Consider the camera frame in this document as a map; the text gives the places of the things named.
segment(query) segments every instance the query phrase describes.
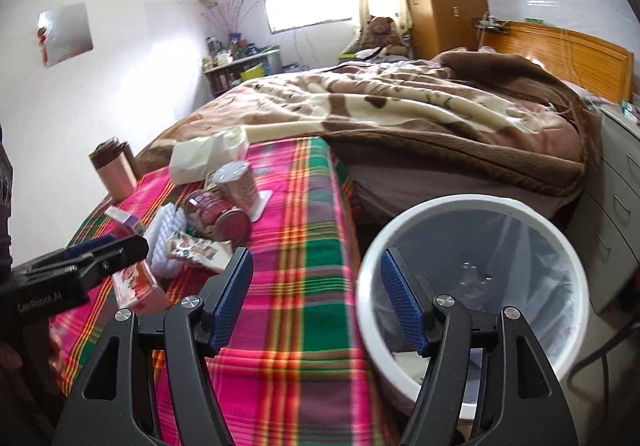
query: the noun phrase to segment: silver bolt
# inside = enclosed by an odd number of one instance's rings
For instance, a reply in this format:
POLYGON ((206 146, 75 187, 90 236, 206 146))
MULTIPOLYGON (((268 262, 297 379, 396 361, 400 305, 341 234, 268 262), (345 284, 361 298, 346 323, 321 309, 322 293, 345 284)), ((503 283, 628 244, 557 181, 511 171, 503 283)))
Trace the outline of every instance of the silver bolt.
POLYGON ((197 307, 200 304, 200 298, 193 295, 187 296, 186 298, 182 298, 182 301, 180 302, 180 304, 185 309, 193 309, 194 307, 197 307))
POLYGON ((520 311, 515 307, 507 307, 504 310, 504 315, 510 320, 517 320, 520 318, 520 311))
POLYGON ((125 321, 131 318, 131 311, 129 309, 120 309, 116 312, 117 321, 125 321))
POLYGON ((456 301, 453 299, 453 296, 449 296, 448 294, 441 294, 436 298, 436 302, 441 307, 451 307, 453 304, 455 304, 456 301))

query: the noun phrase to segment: white trash can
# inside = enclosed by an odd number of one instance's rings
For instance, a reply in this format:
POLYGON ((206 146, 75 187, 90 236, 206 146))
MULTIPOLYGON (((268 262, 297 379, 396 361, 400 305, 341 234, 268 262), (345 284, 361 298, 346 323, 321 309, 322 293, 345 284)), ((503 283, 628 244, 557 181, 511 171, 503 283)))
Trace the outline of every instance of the white trash can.
MULTIPOLYGON (((380 277, 380 257, 398 248, 408 266, 428 272, 436 291, 467 308, 498 314, 515 306, 540 341, 558 379, 584 340, 589 291, 574 248, 548 220, 525 204, 485 195, 437 198, 405 211, 370 245, 356 288, 364 344, 392 403, 410 415, 428 360, 408 350, 380 277)), ((481 353, 471 353, 461 421, 473 421, 481 353)))

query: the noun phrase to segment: drawer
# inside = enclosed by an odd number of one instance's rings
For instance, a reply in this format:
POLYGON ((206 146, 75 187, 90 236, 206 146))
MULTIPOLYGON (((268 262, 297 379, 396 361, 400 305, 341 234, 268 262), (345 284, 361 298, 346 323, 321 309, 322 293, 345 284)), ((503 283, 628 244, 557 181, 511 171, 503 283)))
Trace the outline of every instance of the drawer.
POLYGON ((640 140, 602 116, 602 157, 640 195, 640 140))
POLYGON ((616 225, 586 192, 566 236, 587 275, 593 309, 601 313, 636 272, 636 257, 616 225))
POLYGON ((606 162, 587 182, 586 190, 613 220, 636 259, 640 258, 640 197, 606 162))

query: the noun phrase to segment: stuffed animal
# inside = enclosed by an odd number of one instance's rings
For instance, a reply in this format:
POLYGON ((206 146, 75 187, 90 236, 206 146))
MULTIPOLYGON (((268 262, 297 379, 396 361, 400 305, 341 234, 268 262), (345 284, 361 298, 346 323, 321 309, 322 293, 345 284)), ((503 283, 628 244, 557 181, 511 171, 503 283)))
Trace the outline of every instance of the stuffed animal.
POLYGON ((397 56, 407 56, 409 50, 402 44, 402 39, 396 29, 396 23, 391 18, 376 16, 367 25, 364 38, 362 39, 363 49, 375 49, 386 47, 388 54, 397 56))

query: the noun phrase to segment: fleece blanket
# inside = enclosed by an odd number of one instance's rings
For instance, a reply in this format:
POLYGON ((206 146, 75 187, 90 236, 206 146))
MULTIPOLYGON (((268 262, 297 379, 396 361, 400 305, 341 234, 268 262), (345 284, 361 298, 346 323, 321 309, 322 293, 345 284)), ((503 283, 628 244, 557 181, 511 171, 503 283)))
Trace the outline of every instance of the fleece blanket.
MULTIPOLYGON (((248 161, 258 187, 273 196, 247 244, 254 277, 231 341, 207 360, 235 444, 398 444, 383 422, 358 333, 354 287, 360 255, 351 217, 353 184, 344 166, 319 138, 255 145, 248 161)), ((119 206, 149 222, 161 205, 180 203, 201 186, 177 187, 163 168, 145 175, 119 206)), ((107 206, 98 206, 74 242, 113 228, 104 216, 107 206)), ((167 293, 177 302, 197 294, 207 278, 186 267, 167 293)), ((117 310, 110 280, 93 289, 90 299, 52 321, 63 343, 65 393, 117 310)), ((154 353, 153 364, 163 439, 177 446, 164 352, 154 353)))
POLYGON ((447 52, 246 82, 165 130, 138 161, 166 166, 176 141, 243 124, 250 142, 322 136, 346 164, 455 171, 567 197, 597 159, 589 116, 520 56, 447 52))

